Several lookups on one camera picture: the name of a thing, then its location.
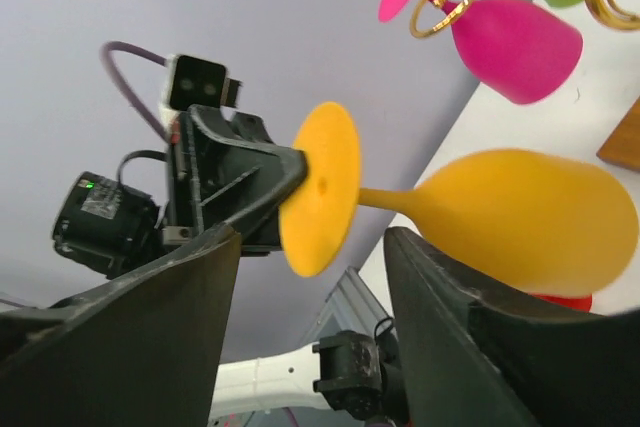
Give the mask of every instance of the white table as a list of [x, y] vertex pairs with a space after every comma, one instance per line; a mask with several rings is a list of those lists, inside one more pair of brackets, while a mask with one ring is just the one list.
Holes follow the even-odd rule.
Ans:
[[[548, 8], [543, 0], [534, 2]], [[640, 0], [621, 3], [640, 12]], [[596, 157], [602, 143], [640, 95], [640, 32], [609, 30], [593, 19], [584, 5], [554, 13], [577, 27], [584, 37], [584, 52], [571, 77], [554, 94], [531, 106], [515, 106], [480, 84], [419, 183], [466, 154], [519, 147], [604, 167], [624, 184], [640, 211], [640, 174], [610, 166]], [[391, 226], [416, 230], [402, 215], [396, 215]], [[387, 312], [392, 313], [382, 241], [366, 260], [360, 275]], [[615, 283], [594, 295], [593, 311], [607, 314], [637, 305], [640, 305], [638, 252]]]

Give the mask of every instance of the white wall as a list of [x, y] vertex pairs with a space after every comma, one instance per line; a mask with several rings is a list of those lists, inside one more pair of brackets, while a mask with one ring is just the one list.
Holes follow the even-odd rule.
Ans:
[[[161, 147], [102, 71], [97, 51], [107, 40], [225, 63], [244, 82], [240, 107], [262, 115], [281, 144], [292, 141], [315, 104], [341, 101], [360, 126], [365, 183], [412, 185], [475, 81], [457, 58], [450, 33], [419, 42], [407, 30], [409, 11], [380, 25], [377, 5], [378, 0], [0, 0], [0, 288], [47, 303], [100, 282], [53, 253], [49, 235], [57, 210], [81, 171], [112, 176], [127, 152]], [[436, 18], [434, 12], [427, 20]], [[153, 103], [162, 69], [136, 59], [119, 61]], [[132, 164], [126, 179], [164, 196], [156, 162]], [[227, 354], [268, 355], [295, 345], [344, 267], [364, 261], [388, 219], [360, 209], [343, 254], [317, 279], [296, 277], [281, 255], [243, 262]]]

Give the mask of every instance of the yellow disc base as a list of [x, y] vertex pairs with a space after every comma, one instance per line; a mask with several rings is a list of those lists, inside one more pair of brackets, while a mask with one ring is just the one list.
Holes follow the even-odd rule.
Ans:
[[307, 178], [280, 206], [280, 240], [298, 275], [322, 273], [344, 244], [358, 203], [361, 155], [349, 112], [326, 102], [307, 117], [293, 148], [304, 152]]

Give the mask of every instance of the brown wooden board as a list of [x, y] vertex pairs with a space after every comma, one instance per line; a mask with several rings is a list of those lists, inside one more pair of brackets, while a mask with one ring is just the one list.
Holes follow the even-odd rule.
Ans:
[[640, 172], [640, 97], [602, 144], [597, 155], [609, 164]]

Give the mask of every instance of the pink wine glass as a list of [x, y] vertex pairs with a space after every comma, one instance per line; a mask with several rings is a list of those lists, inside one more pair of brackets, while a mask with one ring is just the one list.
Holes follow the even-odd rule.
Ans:
[[[409, 0], [382, 0], [381, 22]], [[445, 1], [450, 14], [457, 4]], [[515, 104], [531, 104], [557, 90], [582, 55], [571, 25], [526, 0], [475, 0], [451, 24], [462, 61], [478, 79]]]

